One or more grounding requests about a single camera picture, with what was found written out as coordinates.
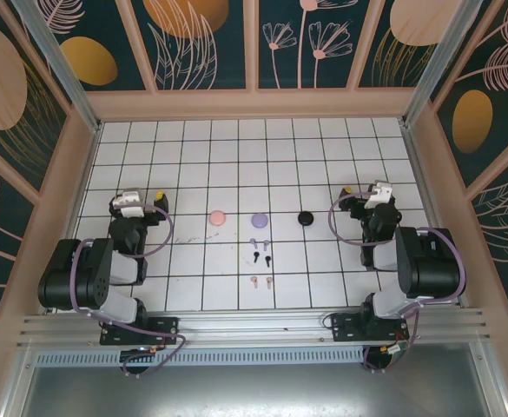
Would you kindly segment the black base electronics unit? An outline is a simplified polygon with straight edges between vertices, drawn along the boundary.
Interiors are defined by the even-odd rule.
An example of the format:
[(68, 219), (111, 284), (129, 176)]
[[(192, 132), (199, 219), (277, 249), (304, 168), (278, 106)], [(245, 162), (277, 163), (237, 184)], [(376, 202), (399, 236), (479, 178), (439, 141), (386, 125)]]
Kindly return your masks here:
[(364, 347), (362, 367), (372, 374), (384, 373), (405, 356), (409, 347), (409, 341), (396, 341), (390, 345)]
[(157, 349), (155, 347), (122, 350), (119, 355), (120, 369), (126, 376), (138, 376), (150, 367), (156, 353)]

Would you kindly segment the grey metal sheet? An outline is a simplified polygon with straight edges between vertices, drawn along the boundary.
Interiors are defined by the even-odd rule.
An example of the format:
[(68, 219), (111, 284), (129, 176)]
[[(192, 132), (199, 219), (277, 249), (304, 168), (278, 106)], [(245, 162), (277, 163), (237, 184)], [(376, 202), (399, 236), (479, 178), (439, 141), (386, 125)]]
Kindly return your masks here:
[(358, 363), (166, 367), (140, 380), (115, 367), (27, 359), (12, 417), (508, 417), (466, 345), (415, 347), (392, 370)]

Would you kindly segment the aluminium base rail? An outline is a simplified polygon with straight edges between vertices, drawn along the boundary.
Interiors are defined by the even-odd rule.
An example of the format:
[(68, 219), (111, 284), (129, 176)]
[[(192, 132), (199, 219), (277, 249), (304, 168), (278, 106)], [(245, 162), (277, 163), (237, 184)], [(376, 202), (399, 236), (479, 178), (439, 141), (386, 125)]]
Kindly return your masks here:
[[(190, 348), (281, 348), (333, 344), (324, 318), (329, 308), (174, 312)], [(15, 337), (17, 348), (77, 350), (99, 348), (97, 321), (77, 313), (27, 316)], [(423, 309), (419, 344), (489, 341), (492, 332), (478, 308), (441, 305)]]

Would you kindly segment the aluminium frame post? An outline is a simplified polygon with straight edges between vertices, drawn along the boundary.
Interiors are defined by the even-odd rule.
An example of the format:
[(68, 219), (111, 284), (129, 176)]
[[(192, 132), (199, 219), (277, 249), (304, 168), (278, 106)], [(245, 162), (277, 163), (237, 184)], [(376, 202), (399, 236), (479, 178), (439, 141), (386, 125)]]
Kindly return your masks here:
[(473, 34), (472, 25), (480, 22), (480, 11), (487, 11), (491, 2), (492, 0), (460, 1), (407, 104), (401, 117), (401, 128), (409, 129), (417, 121), (441, 77), (448, 74), (449, 66), (455, 62), (464, 39), (468, 34)]
[(38, 6), (33, 0), (11, 0), (11, 2), (22, 21), (26, 23), (40, 51), (49, 59), (53, 71), (56, 73), (61, 85), (68, 93), (87, 127), (93, 133), (96, 133), (99, 129), (100, 120), (93, 110), (81, 83), (70, 68), (69, 62), (63, 54), (59, 43), (43, 20)]

